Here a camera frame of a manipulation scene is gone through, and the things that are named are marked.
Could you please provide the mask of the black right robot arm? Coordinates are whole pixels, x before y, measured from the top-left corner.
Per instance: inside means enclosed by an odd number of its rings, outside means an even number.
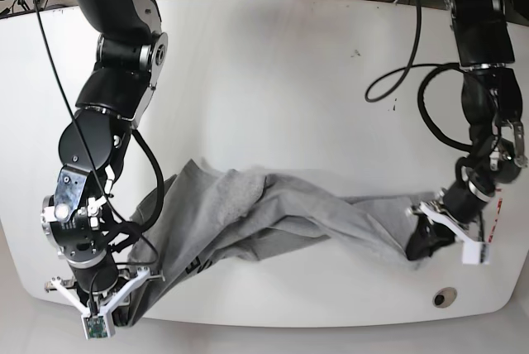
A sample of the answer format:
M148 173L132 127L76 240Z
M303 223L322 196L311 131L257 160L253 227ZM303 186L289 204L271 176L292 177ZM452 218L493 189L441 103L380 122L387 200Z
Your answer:
M164 204L159 163L138 130L156 90L168 47L155 0L77 0L98 32L96 62L58 146L62 164L55 192L44 199L41 226L72 271L47 290L61 293L79 312L86 338L104 338L127 323L133 293L159 277L157 255L118 262L114 254L145 240ZM110 197L130 141L150 160L155 205L144 222L118 214Z

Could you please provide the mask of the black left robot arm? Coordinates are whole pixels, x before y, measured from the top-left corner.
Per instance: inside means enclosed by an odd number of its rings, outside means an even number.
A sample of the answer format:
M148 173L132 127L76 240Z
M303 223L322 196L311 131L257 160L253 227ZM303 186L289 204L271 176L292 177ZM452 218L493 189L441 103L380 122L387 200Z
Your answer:
M511 67L515 61L503 0L446 0L459 60L439 65L417 91L419 113L434 137L465 152L455 164L455 182L431 201L412 206L418 221L405 253L410 261L432 256L462 238L500 184L511 184L527 167L522 91ZM469 144L445 135L425 105L428 84L456 70L463 75L461 105L469 123Z

